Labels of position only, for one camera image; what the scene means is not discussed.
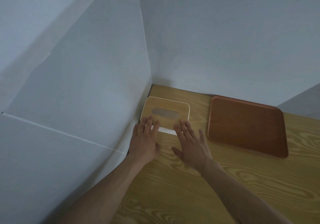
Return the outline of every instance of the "person's right hand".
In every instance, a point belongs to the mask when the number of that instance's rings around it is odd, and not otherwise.
[[[180,120],[179,122],[182,131],[177,124],[174,125],[174,130],[177,133],[182,151],[176,147],[172,147],[171,149],[187,166],[201,172],[205,169],[207,162],[212,160],[210,149],[205,141],[203,132],[199,129],[200,139],[198,139],[189,121],[184,122]]]

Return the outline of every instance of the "person's left arm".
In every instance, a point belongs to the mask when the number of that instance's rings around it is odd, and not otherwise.
[[[111,222],[134,177],[158,155],[160,146],[156,143],[156,134],[160,122],[156,122],[151,130],[152,121],[153,117],[150,116],[134,126],[126,158],[70,206],[58,223]]]

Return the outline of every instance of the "hand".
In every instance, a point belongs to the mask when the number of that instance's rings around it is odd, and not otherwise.
[[[155,159],[160,150],[160,145],[156,143],[160,122],[157,121],[151,130],[152,121],[153,116],[148,119],[144,117],[140,124],[137,123],[133,128],[128,157],[141,166]]]
[[[206,167],[207,162],[212,160],[203,132],[199,129],[200,139],[198,139],[189,121],[183,122],[180,120],[179,122],[182,131],[177,124],[174,125],[174,130],[177,133],[182,151],[176,147],[172,147],[171,149],[187,166],[201,172]]]

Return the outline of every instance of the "wooden table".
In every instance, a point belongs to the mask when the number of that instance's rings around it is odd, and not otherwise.
[[[211,96],[154,85],[150,96],[190,105],[190,123],[206,132]],[[320,121],[285,113],[285,160],[207,143],[213,158],[293,223],[320,223]],[[171,151],[177,136],[158,133],[160,156],[147,164],[127,191],[113,223],[234,223],[193,169]]]

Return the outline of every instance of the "forearm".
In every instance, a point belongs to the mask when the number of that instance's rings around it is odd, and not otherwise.
[[[129,185],[142,167],[127,156],[109,175],[78,199],[60,223],[110,223]]]
[[[238,223],[290,223],[285,217],[209,160],[199,171]]]

